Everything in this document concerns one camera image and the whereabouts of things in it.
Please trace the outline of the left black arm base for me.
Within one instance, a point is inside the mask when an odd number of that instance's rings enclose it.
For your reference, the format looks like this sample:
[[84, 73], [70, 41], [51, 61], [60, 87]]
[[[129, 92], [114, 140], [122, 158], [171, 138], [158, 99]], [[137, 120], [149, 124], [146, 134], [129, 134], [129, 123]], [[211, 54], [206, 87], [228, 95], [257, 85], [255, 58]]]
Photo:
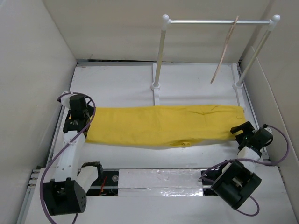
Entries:
[[87, 196], [118, 196], [119, 170], [104, 169], [103, 178], [94, 181]]

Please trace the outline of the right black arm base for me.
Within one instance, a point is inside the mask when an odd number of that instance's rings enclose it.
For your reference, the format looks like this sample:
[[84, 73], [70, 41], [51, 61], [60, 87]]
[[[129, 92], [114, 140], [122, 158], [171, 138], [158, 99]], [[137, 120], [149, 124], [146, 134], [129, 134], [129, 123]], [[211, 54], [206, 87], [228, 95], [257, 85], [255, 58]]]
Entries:
[[211, 190], [213, 182], [218, 178], [220, 172], [218, 169], [213, 169], [207, 174], [203, 175], [206, 170], [201, 170], [201, 175], [204, 177], [204, 180], [199, 178], [199, 182], [202, 183], [203, 196], [217, 196], [217, 194]]

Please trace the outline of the white clothes rack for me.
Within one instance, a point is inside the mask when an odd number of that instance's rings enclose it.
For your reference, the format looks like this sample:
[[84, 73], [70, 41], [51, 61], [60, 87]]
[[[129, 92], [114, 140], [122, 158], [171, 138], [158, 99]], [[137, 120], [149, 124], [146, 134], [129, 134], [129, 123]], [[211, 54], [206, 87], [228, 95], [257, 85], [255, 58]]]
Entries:
[[[161, 74], [161, 67], [162, 67], [162, 58], [163, 58], [163, 51], [164, 51], [164, 43], [166, 37], [167, 28], [171, 24], [202, 24], [202, 25], [229, 25], [230, 27], [233, 25], [235, 20], [172, 20], [169, 18], [168, 15], [162, 16], [162, 28], [161, 28], [161, 35], [159, 41], [159, 49], [158, 49], [158, 56], [157, 62], [152, 65], [152, 76], [153, 76], [153, 83], [151, 84], [151, 89], [153, 91], [153, 101], [154, 105], [160, 105], [160, 89], [161, 85], [159, 83], [160, 74]], [[281, 20], [281, 16], [276, 14], [272, 16], [269, 20], [239, 20], [237, 21], [236, 25], [257, 25], [257, 26], [268, 26], [267, 30], [265, 31], [264, 35], [262, 36], [257, 49], [255, 50], [254, 54], [250, 58], [249, 63], [247, 64], [244, 72], [241, 74], [241, 77], [238, 81], [234, 82], [232, 87], [235, 91], [244, 87], [243, 81], [251, 69], [252, 65], [254, 64], [255, 60], [257, 59], [260, 51], [262, 50], [263, 46], [265, 45], [266, 41], [268, 40], [270, 34], [277, 26], [278, 22]]]

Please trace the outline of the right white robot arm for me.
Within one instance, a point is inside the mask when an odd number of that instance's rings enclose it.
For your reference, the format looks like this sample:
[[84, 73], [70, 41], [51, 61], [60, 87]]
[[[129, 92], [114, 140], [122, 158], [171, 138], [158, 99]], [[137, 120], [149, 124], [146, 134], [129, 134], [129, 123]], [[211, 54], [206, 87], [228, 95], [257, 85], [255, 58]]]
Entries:
[[239, 145], [237, 159], [220, 165], [211, 190], [236, 210], [261, 183], [255, 174], [255, 161], [261, 159], [261, 149], [272, 143], [273, 135], [266, 125], [255, 129], [249, 121], [232, 127], [230, 132]]

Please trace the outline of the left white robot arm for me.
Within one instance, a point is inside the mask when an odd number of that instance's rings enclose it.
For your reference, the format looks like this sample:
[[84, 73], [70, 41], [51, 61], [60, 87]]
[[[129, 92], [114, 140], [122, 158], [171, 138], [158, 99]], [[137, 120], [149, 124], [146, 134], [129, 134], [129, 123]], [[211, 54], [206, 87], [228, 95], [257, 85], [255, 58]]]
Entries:
[[95, 116], [95, 103], [81, 93], [64, 93], [58, 98], [66, 109], [63, 126], [63, 148], [52, 159], [54, 173], [41, 183], [41, 201], [50, 216], [78, 214], [85, 211], [87, 192], [92, 184], [104, 181], [100, 162], [79, 164], [80, 153]]

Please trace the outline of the yellow trousers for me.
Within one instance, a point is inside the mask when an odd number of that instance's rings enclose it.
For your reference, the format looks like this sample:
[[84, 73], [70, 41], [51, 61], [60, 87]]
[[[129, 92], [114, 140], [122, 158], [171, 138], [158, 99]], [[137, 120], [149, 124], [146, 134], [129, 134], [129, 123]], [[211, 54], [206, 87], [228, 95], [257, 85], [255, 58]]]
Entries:
[[86, 141], [188, 147], [206, 140], [230, 140], [230, 129], [245, 121], [243, 108], [230, 105], [98, 107]]

